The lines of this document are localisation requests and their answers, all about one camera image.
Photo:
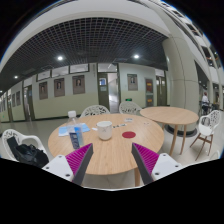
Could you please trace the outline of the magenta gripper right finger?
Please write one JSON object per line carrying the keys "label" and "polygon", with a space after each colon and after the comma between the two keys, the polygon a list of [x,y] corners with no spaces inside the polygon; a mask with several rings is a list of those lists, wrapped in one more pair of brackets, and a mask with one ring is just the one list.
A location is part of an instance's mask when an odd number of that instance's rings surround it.
{"label": "magenta gripper right finger", "polygon": [[183,168],[167,153],[158,154],[137,143],[132,144],[131,152],[145,185]]}

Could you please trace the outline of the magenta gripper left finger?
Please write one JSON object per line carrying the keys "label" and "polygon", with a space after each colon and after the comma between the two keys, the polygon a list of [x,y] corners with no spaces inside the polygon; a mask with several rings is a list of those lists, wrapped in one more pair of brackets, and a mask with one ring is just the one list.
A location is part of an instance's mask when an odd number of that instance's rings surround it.
{"label": "magenta gripper left finger", "polygon": [[81,185],[92,155],[93,144],[90,143],[66,156],[56,156],[43,167],[43,170],[69,182],[73,182],[76,185]]}

